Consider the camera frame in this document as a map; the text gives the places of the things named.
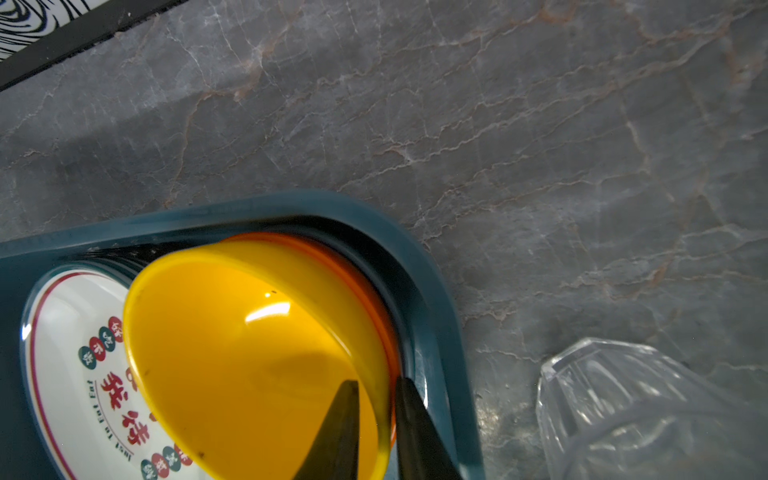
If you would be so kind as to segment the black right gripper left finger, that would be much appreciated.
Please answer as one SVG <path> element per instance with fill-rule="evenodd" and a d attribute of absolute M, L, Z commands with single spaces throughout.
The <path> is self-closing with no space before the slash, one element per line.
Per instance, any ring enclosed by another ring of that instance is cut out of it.
<path fill-rule="evenodd" d="M 358 478 L 359 401 L 358 382 L 343 381 L 295 480 Z"/>

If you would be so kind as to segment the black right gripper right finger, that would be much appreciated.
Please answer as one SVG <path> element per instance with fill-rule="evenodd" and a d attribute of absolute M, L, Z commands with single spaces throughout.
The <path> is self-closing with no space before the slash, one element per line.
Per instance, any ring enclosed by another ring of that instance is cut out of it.
<path fill-rule="evenodd" d="M 398 474 L 404 480 L 460 480 L 414 382 L 399 377 L 395 384 Z"/>

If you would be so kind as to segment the yellow bowl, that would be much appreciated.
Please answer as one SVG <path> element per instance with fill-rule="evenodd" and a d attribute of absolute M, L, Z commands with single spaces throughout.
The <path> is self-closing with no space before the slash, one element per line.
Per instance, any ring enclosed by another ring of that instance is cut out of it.
<path fill-rule="evenodd" d="M 389 460 L 390 377 L 364 306 L 314 258 L 225 240 L 160 257 L 132 282 L 127 358 L 150 411 L 216 479 L 291 479 L 340 384 L 360 395 L 358 477 Z"/>

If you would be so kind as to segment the orange bowl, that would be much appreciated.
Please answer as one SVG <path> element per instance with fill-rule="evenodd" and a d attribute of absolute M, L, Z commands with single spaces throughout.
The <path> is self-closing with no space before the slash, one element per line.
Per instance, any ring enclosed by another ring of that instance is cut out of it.
<path fill-rule="evenodd" d="M 276 232 L 250 232 L 226 238 L 225 242 L 228 241 L 267 241 L 302 251 L 333 271 L 355 294 L 371 318 L 387 358 L 391 400 L 390 447 L 393 447 L 397 438 L 394 406 L 395 383 L 396 379 L 403 373 L 404 364 L 400 355 L 401 351 L 394 328 L 392 311 L 385 306 L 383 297 L 374 288 L 371 281 L 346 256 L 319 241 L 306 237 Z"/>

